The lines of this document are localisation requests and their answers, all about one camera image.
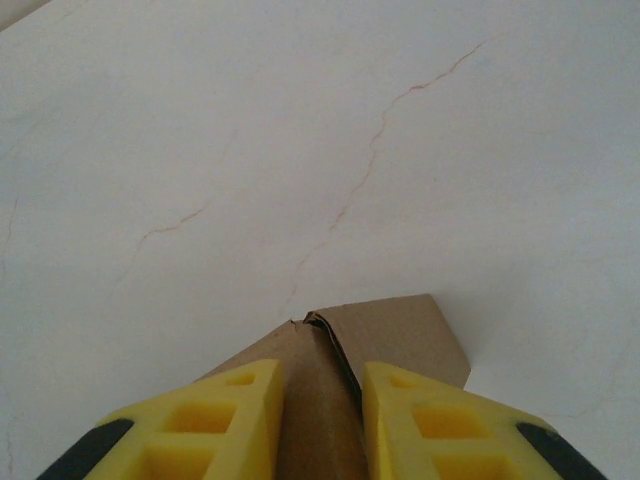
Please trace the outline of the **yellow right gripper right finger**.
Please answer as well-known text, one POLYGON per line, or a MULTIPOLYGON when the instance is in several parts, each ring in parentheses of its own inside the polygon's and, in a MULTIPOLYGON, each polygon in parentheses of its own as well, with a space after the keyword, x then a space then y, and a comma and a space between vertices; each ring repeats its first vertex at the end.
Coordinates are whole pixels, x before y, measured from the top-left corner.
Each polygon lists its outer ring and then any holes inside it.
POLYGON ((383 362, 364 366, 372 479, 601 479, 539 417, 383 362))

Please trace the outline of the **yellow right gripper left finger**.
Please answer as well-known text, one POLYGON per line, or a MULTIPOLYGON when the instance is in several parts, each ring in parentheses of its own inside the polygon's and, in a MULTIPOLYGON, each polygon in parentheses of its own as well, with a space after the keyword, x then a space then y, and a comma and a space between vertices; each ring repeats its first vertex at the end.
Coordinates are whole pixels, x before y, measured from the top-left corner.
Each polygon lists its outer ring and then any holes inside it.
POLYGON ((284 382, 264 359, 121 408, 43 479, 272 479, 284 382))

